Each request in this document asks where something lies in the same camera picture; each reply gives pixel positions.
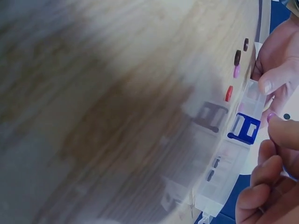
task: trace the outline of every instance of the finger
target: finger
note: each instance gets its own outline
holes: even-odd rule
[[[299,122],[274,116],[269,121],[268,133],[278,146],[299,150]]]
[[[258,165],[262,165],[264,162],[266,162],[269,158],[276,155],[276,148],[271,140],[264,140],[261,143],[259,152],[258,152],[258,159],[257,163]]]
[[[297,224],[299,220],[299,206],[289,211],[285,216],[281,217],[274,224]]]
[[[256,223],[262,216],[262,212],[258,208],[267,201],[269,195],[270,187],[266,184],[247,188],[242,191],[236,203],[236,223]]]
[[[255,81],[259,81],[259,79],[261,78],[263,74],[263,66],[261,63],[261,57],[260,55],[258,55],[257,59],[256,59],[256,63],[251,75],[251,79],[255,80]]]
[[[287,95],[275,96],[269,108],[263,112],[262,119],[266,120],[271,113],[280,114],[288,99],[289,97]]]
[[[260,223],[273,223],[288,214],[293,208],[299,205],[299,187],[294,186],[287,193],[282,195],[259,220]]]
[[[299,179],[299,151],[277,147],[277,154],[282,158],[288,174],[293,178]]]
[[[250,186],[257,186],[262,183],[272,186],[280,177],[283,171],[282,160],[280,156],[275,155],[269,158],[262,165],[258,165],[251,174]]]
[[[281,176],[278,181],[271,187],[271,195],[267,202],[262,206],[264,211],[270,209],[278,200],[292,188],[296,186],[296,182],[289,177]]]
[[[264,111],[263,111],[263,114],[262,114],[262,117],[261,117],[260,128],[264,128],[264,127],[268,126],[268,122],[267,122],[267,117],[269,115],[269,110],[268,109],[269,109],[271,103],[273,102],[273,97],[274,97],[274,93],[268,95],[267,98],[266,98],[266,103],[265,103]]]
[[[295,70],[292,68],[293,65],[291,62],[286,61],[279,67],[264,73],[258,81],[261,93],[269,95],[282,85],[290,82],[297,75]]]

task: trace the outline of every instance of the small bead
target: small bead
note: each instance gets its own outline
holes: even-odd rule
[[[240,75],[240,65],[235,66],[235,70],[234,70],[234,78],[238,78]]]
[[[241,51],[237,50],[235,53],[235,66],[238,66],[240,64],[241,60]]]
[[[225,101],[226,102],[229,102],[231,97],[232,97],[232,94],[233,94],[233,90],[234,90],[234,87],[231,85],[229,88],[228,88],[228,91],[226,93],[226,96],[225,96]]]
[[[245,41],[244,41],[244,51],[247,51],[248,50],[248,45],[249,45],[249,39],[246,38]]]
[[[284,119],[289,120],[289,119],[291,119],[291,116],[290,116],[288,113],[286,113],[286,114],[284,115]]]

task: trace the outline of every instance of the wood grain surface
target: wood grain surface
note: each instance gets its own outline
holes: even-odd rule
[[[0,223],[184,216],[250,76],[258,14],[258,0],[1,0]],[[194,124],[204,102],[229,109],[214,135]]]

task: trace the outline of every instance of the red bead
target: red bead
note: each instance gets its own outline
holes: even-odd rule
[[[226,102],[229,102],[231,97],[232,97],[232,94],[233,94],[233,90],[234,90],[234,87],[231,85],[229,88],[228,88],[228,91],[226,93],[226,97],[225,97],[225,101]]]

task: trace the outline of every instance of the blue plastic piece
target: blue plastic piece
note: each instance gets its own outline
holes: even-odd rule
[[[233,133],[228,133],[228,137],[230,139],[236,139],[238,141],[244,142],[245,144],[248,144],[248,145],[253,145],[256,140],[257,132],[261,125],[261,121],[254,119],[252,117],[249,117],[242,113],[238,113],[237,115],[240,115],[245,118],[243,126],[241,128],[241,131],[238,136],[234,135]],[[248,131],[249,131],[249,128],[251,125],[255,125],[256,129],[253,131],[252,136],[249,136]]]

